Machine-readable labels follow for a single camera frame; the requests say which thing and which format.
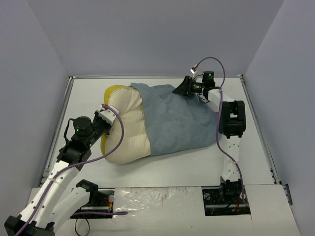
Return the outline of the striped pillowcase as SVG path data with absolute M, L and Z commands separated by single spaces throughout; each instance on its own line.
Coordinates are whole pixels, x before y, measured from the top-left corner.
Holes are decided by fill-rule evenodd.
M 132 83 L 142 99 L 151 155 L 165 155 L 216 143 L 218 115 L 196 95 L 174 94 L 172 85 Z

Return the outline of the cream white pillow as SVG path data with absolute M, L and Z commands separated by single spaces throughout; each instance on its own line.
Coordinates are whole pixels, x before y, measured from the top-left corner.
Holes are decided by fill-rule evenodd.
M 151 155 L 150 141 L 146 132 L 145 117 L 140 93 L 128 86 L 114 85 L 106 89 L 104 104 L 113 106 L 120 113 L 121 126 L 115 119 L 109 135 L 100 141 L 103 155 L 118 148 L 105 157 L 111 164 L 126 164 Z

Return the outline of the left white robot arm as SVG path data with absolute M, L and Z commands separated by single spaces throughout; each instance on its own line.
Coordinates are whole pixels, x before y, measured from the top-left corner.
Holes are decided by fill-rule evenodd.
M 65 221 L 77 214 L 83 205 L 99 200 L 98 185 L 80 181 L 65 199 L 61 196 L 83 166 L 91 163 L 91 148 L 102 135 L 108 135 L 115 121 L 122 122 L 119 111 L 105 105 L 95 111 L 94 119 L 81 116 L 69 119 L 74 134 L 64 135 L 65 145 L 42 187 L 18 216 L 9 216 L 4 224 L 9 236 L 53 236 Z

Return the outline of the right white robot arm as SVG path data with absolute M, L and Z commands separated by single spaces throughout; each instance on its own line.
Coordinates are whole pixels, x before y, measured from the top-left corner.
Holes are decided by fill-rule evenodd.
M 217 87 L 213 71 L 203 72 L 201 82 L 197 81 L 200 76 L 197 70 L 193 68 L 191 72 L 192 76 L 185 76 L 173 93 L 183 96 L 203 95 L 218 110 L 216 142 L 224 157 L 218 196 L 222 202 L 229 203 L 244 191 L 238 162 L 241 138 L 246 130 L 245 103 L 230 98 Z

